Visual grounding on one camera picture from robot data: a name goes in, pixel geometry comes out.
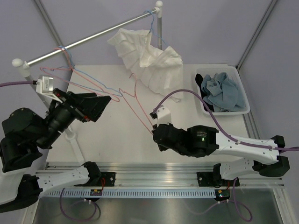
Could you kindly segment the pink hanger with jeans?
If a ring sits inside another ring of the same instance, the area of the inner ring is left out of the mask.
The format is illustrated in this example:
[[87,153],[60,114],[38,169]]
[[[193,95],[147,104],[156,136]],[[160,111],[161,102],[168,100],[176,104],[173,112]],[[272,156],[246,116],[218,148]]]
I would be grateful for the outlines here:
[[119,88],[119,92],[122,95],[124,102],[130,108],[131,112],[137,118],[137,120],[142,124],[142,126],[149,132],[150,135],[152,133],[153,123],[149,118],[149,115],[146,113],[144,107],[142,106],[138,95],[137,95],[137,77],[134,73],[131,73],[129,79],[134,81],[134,89],[132,92],[128,92]]

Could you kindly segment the blue hanger with denim shirt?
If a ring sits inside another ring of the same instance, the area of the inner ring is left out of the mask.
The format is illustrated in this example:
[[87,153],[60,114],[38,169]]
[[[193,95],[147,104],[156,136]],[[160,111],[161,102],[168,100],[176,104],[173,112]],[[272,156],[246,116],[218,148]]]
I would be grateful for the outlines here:
[[101,82],[100,80],[96,79],[95,77],[89,75],[86,72],[83,72],[81,70],[78,70],[77,68],[75,68],[75,64],[73,62],[72,59],[72,55],[69,52],[69,50],[66,49],[66,47],[64,46],[58,46],[55,48],[55,50],[60,50],[61,53],[63,53],[64,56],[66,56],[66,61],[67,61],[67,65],[66,66],[60,66],[57,68],[52,68],[50,69],[51,71],[71,71],[74,75],[80,77],[82,80],[86,81],[88,84],[90,84],[91,86],[86,86],[86,85],[82,85],[82,84],[78,84],[78,83],[74,83],[69,81],[69,83],[71,83],[72,85],[75,85],[77,87],[80,88],[84,88],[84,89],[89,89],[91,91],[94,92],[98,92],[98,93],[103,93],[103,94],[107,94],[107,95],[111,95],[113,97],[115,97],[117,100],[118,98],[122,97],[123,95],[120,93],[120,91],[108,87],[106,86],[103,82]]

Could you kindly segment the pink wire hanger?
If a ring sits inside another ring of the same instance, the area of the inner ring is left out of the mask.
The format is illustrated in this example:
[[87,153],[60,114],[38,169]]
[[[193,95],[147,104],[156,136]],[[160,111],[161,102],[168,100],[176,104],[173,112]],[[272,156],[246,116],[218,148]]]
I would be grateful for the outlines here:
[[[69,84],[69,85],[72,85],[71,83],[69,83],[69,81],[71,81],[71,78],[69,78],[69,80],[67,80],[66,78],[62,78],[62,77],[60,77],[59,75],[57,75],[56,74],[56,72],[62,72],[62,71],[51,71],[50,69],[52,69],[52,68],[50,68],[50,67],[40,67],[40,70],[42,71],[42,72],[44,72],[45,74],[47,74],[47,75],[50,75],[51,77],[53,77],[53,78],[55,78],[55,79],[58,79],[59,81],[62,81],[62,82],[64,82],[64,83],[67,83],[67,84]],[[78,84],[82,84],[82,85],[86,85],[86,86],[91,86],[90,84],[88,84],[86,81],[84,81],[84,80],[82,80],[82,81],[80,81],[80,82],[74,82],[74,83],[78,83]],[[94,92],[94,91],[91,91],[91,90],[89,90],[89,89],[84,89],[84,88],[80,88],[80,89],[83,89],[83,90],[86,90],[86,91],[89,91],[89,92],[93,92],[93,93],[96,93],[97,95],[99,95],[99,96],[103,96],[103,95],[107,95],[107,94],[103,94],[103,93],[98,93],[98,92]],[[114,101],[114,102],[119,102],[120,101],[120,98],[118,98],[118,100],[115,98],[115,97],[113,97],[113,96],[111,96],[112,97],[112,100]]]

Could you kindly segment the black skirt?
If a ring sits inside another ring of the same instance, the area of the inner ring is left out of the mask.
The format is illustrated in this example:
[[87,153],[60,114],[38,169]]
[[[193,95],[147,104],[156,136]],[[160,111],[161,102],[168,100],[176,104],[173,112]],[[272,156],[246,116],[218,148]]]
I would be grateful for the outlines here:
[[[201,89],[201,84],[203,83],[203,77],[199,73],[197,73],[196,76],[195,76],[195,82],[196,82],[197,86],[199,87],[199,90],[200,90],[200,93],[201,93],[201,97],[203,99],[207,95]],[[210,111],[214,112],[213,105],[210,105],[207,102],[206,102],[206,105],[208,106],[208,108],[209,108]]]

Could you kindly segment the white shirt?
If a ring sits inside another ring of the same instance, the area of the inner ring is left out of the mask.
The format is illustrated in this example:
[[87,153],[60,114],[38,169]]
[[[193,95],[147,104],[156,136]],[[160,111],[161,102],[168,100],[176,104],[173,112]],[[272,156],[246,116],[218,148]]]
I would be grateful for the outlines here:
[[115,47],[126,69],[146,87],[163,96],[184,87],[181,56],[171,47],[165,50],[151,45],[148,30],[119,29],[107,42]]

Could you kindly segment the light blue denim shirt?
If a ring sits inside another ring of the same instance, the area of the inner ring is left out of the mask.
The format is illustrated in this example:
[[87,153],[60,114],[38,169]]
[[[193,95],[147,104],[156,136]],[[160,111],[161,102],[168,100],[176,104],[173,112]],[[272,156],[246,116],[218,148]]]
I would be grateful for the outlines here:
[[213,77],[205,75],[201,89],[207,95],[203,100],[213,105],[214,112],[239,112],[245,108],[239,86],[226,72],[216,73]]

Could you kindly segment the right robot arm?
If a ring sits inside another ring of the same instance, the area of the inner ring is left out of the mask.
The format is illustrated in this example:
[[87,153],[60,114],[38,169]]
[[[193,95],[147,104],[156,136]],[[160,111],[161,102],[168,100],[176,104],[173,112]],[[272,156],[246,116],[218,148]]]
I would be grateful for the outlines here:
[[155,127],[153,141],[159,150],[172,149],[182,156],[201,158],[210,155],[231,155],[238,160],[217,163],[209,172],[197,172],[200,187],[239,186],[239,177],[258,173],[264,177],[282,177],[290,169],[289,160],[281,156],[275,148],[283,144],[283,137],[275,136],[261,143],[266,148],[257,147],[254,139],[242,138],[233,141],[219,130],[208,126],[193,126],[186,130],[172,124]]

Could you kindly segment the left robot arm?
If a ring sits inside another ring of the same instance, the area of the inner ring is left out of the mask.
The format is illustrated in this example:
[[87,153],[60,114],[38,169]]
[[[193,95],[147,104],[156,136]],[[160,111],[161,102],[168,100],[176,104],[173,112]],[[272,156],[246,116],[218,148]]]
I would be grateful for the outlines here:
[[23,107],[2,122],[5,136],[0,142],[0,211],[3,213],[29,207],[56,189],[103,182],[99,167],[91,161],[49,177],[27,173],[32,163],[42,156],[41,150],[51,149],[74,120],[96,122],[111,101],[110,96],[95,93],[76,94],[55,89],[53,94],[46,117]]

